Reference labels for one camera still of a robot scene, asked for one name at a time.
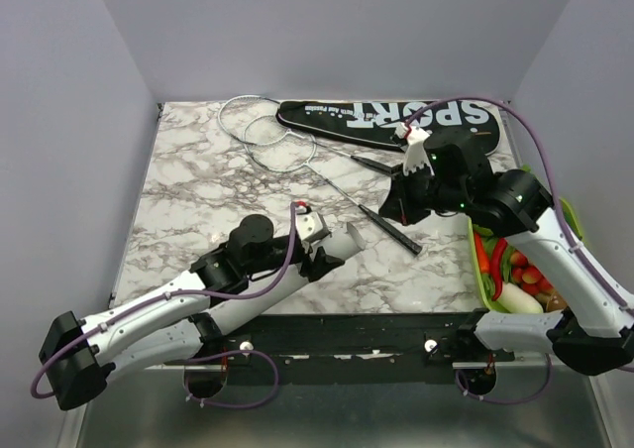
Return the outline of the white shuttlecock tube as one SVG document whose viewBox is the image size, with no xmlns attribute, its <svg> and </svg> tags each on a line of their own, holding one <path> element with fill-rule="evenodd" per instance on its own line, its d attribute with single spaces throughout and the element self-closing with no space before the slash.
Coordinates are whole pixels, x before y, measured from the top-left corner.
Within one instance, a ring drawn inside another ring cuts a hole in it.
<svg viewBox="0 0 634 448">
<path fill-rule="evenodd" d="M 317 256 L 323 253 L 335 262 L 343 263 L 366 247 L 357 228 L 348 223 L 344 229 L 334 231 L 311 246 L 309 258 L 315 263 Z M 281 281 L 266 294 L 253 299 L 227 300 L 209 310 L 209 314 L 222 336 L 227 336 L 252 319 L 266 312 L 282 300 L 310 284 L 308 277 L 300 273 L 301 265 L 293 264 L 285 272 Z"/>
</svg>

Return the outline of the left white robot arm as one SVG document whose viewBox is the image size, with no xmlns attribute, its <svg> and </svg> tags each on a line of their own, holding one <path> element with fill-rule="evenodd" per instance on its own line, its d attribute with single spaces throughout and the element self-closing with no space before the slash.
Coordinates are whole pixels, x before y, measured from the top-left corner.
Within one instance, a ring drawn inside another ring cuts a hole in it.
<svg viewBox="0 0 634 448">
<path fill-rule="evenodd" d="M 321 214 L 291 209 L 288 234 L 271 220 L 245 217 L 226 242 L 170 282 L 123 305 L 78 318 L 55 318 L 39 353 L 31 395 L 48 380 L 63 411 L 97 398 L 114 380 L 146 367 L 192 358 L 212 362 L 220 340 L 365 247 L 354 225 L 332 232 Z"/>
</svg>

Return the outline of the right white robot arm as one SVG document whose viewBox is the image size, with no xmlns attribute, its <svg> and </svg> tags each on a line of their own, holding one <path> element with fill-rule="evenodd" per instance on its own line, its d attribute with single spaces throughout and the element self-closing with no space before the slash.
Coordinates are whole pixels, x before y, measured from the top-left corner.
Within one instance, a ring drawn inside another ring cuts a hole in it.
<svg viewBox="0 0 634 448">
<path fill-rule="evenodd" d="M 412 225 L 433 212 L 465 214 L 525 255 L 568 305 L 549 314 L 485 312 L 456 336 L 463 358 L 553 354 L 587 376 L 632 363 L 632 294 L 572 233 L 560 202 L 532 173 L 494 171 L 475 135 L 457 127 L 430 134 L 399 125 L 392 139 L 405 155 L 391 170 L 380 216 Z"/>
</svg>

